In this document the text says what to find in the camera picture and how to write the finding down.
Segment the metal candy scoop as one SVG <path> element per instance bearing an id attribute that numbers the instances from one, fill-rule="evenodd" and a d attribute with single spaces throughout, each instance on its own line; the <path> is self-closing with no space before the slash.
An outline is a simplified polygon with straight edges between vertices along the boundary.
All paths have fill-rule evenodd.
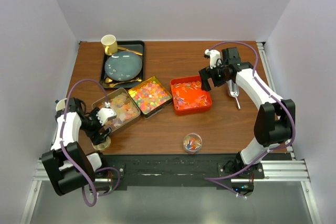
<path id="1" fill-rule="evenodd" d="M 240 103 L 238 101 L 238 97 L 239 97 L 239 87 L 238 87 L 238 85 L 236 83 L 234 83 L 232 80 L 229 80 L 227 82 L 227 86 L 228 86 L 228 95 L 235 99 L 237 109 L 240 110 L 241 106 L 240 106 Z"/>

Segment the gold tin of gummy candies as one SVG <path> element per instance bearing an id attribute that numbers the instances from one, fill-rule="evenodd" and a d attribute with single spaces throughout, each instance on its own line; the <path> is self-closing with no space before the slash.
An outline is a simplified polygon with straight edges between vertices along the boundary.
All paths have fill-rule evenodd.
<path id="1" fill-rule="evenodd" d="M 173 100 L 171 93 L 156 76 L 129 89 L 128 95 L 146 119 L 161 111 Z"/>

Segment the orange box of lollipops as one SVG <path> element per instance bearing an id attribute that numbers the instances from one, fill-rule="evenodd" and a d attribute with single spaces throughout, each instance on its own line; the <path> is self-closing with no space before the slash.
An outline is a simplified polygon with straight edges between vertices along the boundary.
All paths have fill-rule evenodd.
<path id="1" fill-rule="evenodd" d="M 176 115 L 203 113 L 210 110 L 212 98 L 209 92 L 201 89 L 200 76 L 172 79 L 170 88 Z"/>

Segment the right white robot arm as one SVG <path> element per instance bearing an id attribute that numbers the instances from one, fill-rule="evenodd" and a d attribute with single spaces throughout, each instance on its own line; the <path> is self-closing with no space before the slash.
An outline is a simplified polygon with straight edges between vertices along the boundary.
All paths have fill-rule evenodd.
<path id="1" fill-rule="evenodd" d="M 220 87 L 236 85 L 242 88 L 255 104 L 258 114 L 254 125 L 254 138 L 224 169 L 230 177 L 246 178 L 253 165 L 260 163 L 269 152 L 295 137 L 295 103 L 284 100 L 259 77 L 250 62 L 243 62 L 236 47 L 222 51 L 207 49 L 204 57 L 209 66 L 201 69 L 201 88 L 210 91 L 209 82 Z"/>

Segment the clear plastic jar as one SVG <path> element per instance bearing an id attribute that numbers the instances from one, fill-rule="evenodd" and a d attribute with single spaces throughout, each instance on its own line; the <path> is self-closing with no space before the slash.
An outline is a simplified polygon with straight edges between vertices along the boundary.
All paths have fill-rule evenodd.
<path id="1" fill-rule="evenodd" d="M 196 154 L 203 146 L 202 138 L 196 133 L 190 133 L 183 139 L 183 148 L 189 154 Z"/>

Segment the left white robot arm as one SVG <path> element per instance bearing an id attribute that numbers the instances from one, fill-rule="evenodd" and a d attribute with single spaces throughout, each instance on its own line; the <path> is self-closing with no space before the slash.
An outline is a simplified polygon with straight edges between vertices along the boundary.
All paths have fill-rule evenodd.
<path id="1" fill-rule="evenodd" d="M 108 121 L 117 113 L 107 103 L 102 108 L 95 107 L 86 112 L 86 104 L 77 98 L 57 102 L 55 120 L 57 133 L 50 151 L 41 156 L 41 162 L 57 195 L 62 196 L 88 184 L 84 175 L 71 163 L 67 155 L 95 181 L 108 174 L 109 165 L 102 161 L 102 154 L 94 152 L 86 155 L 80 147 L 79 132 L 84 131 L 93 145 L 106 141 L 112 132 Z"/>

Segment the silver tin of popsicle candies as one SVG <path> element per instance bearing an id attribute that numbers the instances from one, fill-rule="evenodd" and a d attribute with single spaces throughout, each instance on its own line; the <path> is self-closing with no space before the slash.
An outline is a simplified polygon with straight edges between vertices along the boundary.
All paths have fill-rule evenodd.
<path id="1" fill-rule="evenodd" d="M 117 135 L 137 122 L 141 112 L 124 88 L 119 88 L 109 93 L 108 98 L 110 106 L 116 112 L 117 117 L 109 120 L 105 128 L 112 130 L 111 135 Z"/>

